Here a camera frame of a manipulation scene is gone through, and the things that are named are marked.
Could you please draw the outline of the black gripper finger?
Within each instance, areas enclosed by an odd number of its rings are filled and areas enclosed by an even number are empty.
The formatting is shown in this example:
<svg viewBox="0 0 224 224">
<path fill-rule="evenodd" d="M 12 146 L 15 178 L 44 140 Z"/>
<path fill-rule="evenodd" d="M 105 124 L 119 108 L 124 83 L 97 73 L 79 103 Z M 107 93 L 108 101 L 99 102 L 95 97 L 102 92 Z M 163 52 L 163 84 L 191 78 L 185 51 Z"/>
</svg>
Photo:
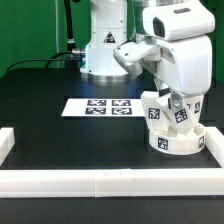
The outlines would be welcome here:
<svg viewBox="0 0 224 224">
<path fill-rule="evenodd" d="M 175 91 L 170 92 L 168 107 L 172 111 L 180 111 L 183 108 L 183 98 Z"/>
<path fill-rule="evenodd" d="M 170 93 L 169 87 L 164 82 L 162 82 L 161 80 L 157 78 L 155 78 L 154 81 L 155 81 L 155 85 L 160 97 Z"/>
</svg>

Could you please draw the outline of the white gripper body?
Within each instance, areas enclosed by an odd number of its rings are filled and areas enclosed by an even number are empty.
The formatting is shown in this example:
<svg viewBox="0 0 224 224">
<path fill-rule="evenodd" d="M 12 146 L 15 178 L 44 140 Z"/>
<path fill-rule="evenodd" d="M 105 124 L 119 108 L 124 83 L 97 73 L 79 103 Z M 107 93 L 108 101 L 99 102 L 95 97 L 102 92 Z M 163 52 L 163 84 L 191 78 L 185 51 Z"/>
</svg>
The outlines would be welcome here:
<svg viewBox="0 0 224 224">
<path fill-rule="evenodd" d="M 144 41 L 144 67 L 181 97 L 204 95 L 211 86 L 212 45 L 208 36 Z"/>
</svg>

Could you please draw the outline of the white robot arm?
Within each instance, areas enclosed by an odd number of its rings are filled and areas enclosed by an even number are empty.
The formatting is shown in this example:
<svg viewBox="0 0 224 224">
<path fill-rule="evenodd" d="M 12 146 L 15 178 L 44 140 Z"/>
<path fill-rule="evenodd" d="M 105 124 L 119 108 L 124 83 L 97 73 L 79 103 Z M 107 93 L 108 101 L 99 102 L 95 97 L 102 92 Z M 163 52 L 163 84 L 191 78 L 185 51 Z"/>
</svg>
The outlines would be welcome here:
<svg viewBox="0 0 224 224">
<path fill-rule="evenodd" d="M 205 94 L 211 85 L 215 18 L 199 0 L 132 0 L 134 31 L 127 36 L 127 0 L 90 0 L 91 40 L 85 77 L 107 81 L 144 70 L 158 89 L 171 92 L 171 106 Z"/>
</svg>

